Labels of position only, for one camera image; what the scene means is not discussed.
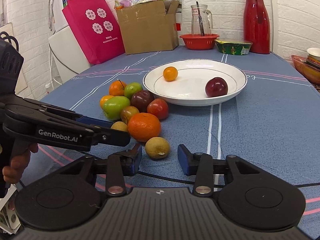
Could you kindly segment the person's left hand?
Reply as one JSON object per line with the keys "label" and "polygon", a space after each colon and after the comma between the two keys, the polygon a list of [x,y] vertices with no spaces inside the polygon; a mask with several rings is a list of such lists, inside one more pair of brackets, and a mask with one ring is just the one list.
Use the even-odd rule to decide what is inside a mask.
{"label": "person's left hand", "polygon": [[2,170],[4,181],[11,184],[18,183],[29,165],[31,153],[36,153],[38,150],[38,144],[31,144],[26,151],[13,157],[10,165],[5,166]]}

